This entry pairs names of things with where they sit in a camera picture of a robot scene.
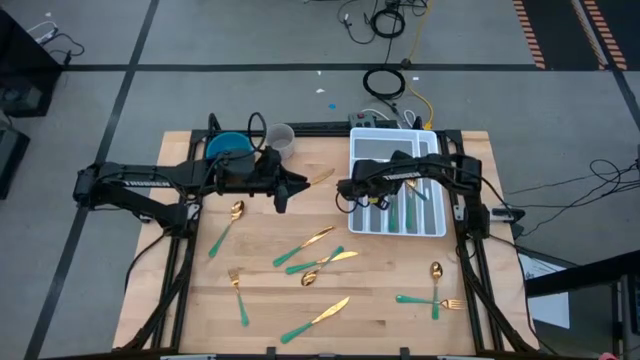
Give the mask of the black aluminium table frame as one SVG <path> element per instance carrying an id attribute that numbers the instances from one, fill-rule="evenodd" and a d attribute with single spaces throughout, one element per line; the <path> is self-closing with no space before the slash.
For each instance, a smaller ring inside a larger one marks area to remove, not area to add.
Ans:
<path id="1" fill-rule="evenodd" d="M 480 355 L 495 359 L 535 357 L 524 284 L 510 245 L 474 239 L 452 210 L 454 196 L 442 187 L 447 233 L 439 238 L 369 235 L 348 228 L 346 204 L 336 195 L 338 180 L 350 175 L 350 132 L 345 126 L 307 123 L 295 131 L 288 170 L 313 178 L 335 172 L 294 196 L 286 212 L 270 198 L 247 197 L 244 217 L 234 222 L 214 258 L 208 252 L 230 221 L 232 194 L 210 195 L 185 237 L 158 243 L 161 227 L 145 225 L 138 239 L 141 260 L 132 272 L 116 331 L 122 351 L 157 349 L 164 355 L 226 358 L 418 358 Z M 283 265 L 274 259 L 311 238 L 335 229 Z M 329 256 L 337 247 L 358 255 L 331 261 L 309 286 L 302 276 L 319 265 L 288 275 L 287 267 Z M 464 310 L 397 303 L 396 295 L 432 300 L 430 267 L 439 262 L 439 300 L 459 299 Z M 241 324 L 228 270 L 237 268 L 249 317 Z M 280 337 L 345 297 L 349 303 L 287 344 Z"/>

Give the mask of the black box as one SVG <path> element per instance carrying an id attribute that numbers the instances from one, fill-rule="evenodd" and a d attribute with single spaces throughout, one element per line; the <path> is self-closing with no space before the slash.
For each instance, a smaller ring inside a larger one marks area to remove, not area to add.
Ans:
<path id="1" fill-rule="evenodd" d="M 11 183 L 30 143 L 30 138 L 15 128 L 13 119 L 6 115 L 0 126 L 0 200 L 8 197 Z"/>

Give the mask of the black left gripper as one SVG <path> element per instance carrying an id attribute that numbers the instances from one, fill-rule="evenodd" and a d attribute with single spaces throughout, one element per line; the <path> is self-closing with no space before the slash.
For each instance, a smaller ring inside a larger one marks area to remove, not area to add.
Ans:
<path id="1" fill-rule="evenodd" d="M 233 149 L 218 155 L 215 160 L 215 192 L 274 196 L 277 213 L 286 212 L 288 201 L 294 195 L 308 189 L 306 176 L 289 172 L 286 186 L 282 171 L 282 158 L 278 151 L 267 147 L 256 153 L 249 150 Z"/>

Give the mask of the blue bowl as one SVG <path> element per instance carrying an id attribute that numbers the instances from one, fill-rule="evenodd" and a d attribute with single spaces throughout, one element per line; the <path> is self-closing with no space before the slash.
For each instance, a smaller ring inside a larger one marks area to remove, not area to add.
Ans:
<path id="1" fill-rule="evenodd" d="M 226 151 L 233 152 L 236 150 L 252 151 L 253 147 L 249 138 L 239 132 L 221 133 L 209 141 L 205 150 L 205 157 L 207 159 L 215 159 Z"/>

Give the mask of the grey patterned mug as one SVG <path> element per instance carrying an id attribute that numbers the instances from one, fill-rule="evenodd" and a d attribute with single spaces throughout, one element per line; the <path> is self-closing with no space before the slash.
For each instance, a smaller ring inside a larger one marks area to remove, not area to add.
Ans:
<path id="1" fill-rule="evenodd" d="M 271 125 L 266 131 L 266 143 L 276 150 L 283 160 L 286 160 L 294 153 L 295 132 L 284 123 Z"/>

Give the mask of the white cutlery organizer tray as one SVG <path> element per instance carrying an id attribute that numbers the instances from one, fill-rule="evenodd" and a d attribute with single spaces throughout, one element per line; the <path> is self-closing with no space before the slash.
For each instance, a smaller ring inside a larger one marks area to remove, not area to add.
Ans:
<path id="1" fill-rule="evenodd" d="M 370 159 L 387 162 L 395 151 L 412 157 L 422 157 L 440 152 L 436 133 L 424 130 L 355 128 L 350 133 L 350 164 L 357 160 Z M 389 232 L 389 208 L 380 210 L 374 205 L 367 208 L 352 203 L 353 211 L 348 215 L 348 228 L 353 233 L 369 235 L 443 237 L 447 233 L 444 198 L 441 185 L 430 179 L 417 180 L 418 189 L 427 197 L 423 201 L 415 198 L 415 233 L 408 233 L 406 219 L 406 186 L 396 194 L 398 198 L 399 232 Z"/>

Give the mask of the black cabinet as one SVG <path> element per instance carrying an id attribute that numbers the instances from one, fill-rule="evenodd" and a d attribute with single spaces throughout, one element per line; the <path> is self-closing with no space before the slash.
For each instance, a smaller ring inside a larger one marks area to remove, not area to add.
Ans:
<path id="1" fill-rule="evenodd" d="M 48 112 L 62 67 L 0 8 L 0 111 L 15 118 Z"/>

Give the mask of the white paper sheet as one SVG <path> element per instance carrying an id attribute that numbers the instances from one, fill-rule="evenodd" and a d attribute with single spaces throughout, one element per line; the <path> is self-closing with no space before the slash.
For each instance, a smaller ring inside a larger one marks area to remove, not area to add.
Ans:
<path id="1" fill-rule="evenodd" d="M 519 253 L 518 256 L 523 265 L 526 280 L 564 270 L 564 267 L 532 258 L 522 253 Z M 567 292 L 529 297 L 528 302 L 534 320 L 564 329 L 570 328 L 569 295 Z"/>

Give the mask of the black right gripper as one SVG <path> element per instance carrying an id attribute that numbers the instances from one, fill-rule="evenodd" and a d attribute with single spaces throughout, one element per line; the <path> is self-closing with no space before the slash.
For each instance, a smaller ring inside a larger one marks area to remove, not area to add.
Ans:
<path id="1" fill-rule="evenodd" d="M 383 162 L 370 159 L 357 160 L 354 163 L 351 177 L 338 181 L 338 193 L 346 200 L 356 199 L 355 204 L 360 208 L 367 208 L 371 204 L 366 199 L 363 202 L 357 198 L 378 198 L 376 206 L 380 210 L 387 210 L 390 202 L 385 197 L 382 197 L 385 188 L 383 181 L 379 179 L 379 172 L 384 166 Z"/>

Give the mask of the black side table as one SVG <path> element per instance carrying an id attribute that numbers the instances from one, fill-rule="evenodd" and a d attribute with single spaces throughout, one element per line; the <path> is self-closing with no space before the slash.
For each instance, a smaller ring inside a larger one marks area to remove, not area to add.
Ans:
<path id="1" fill-rule="evenodd" d="M 640 250 L 529 279 L 530 297 L 611 285 L 613 338 L 620 360 L 640 360 Z"/>

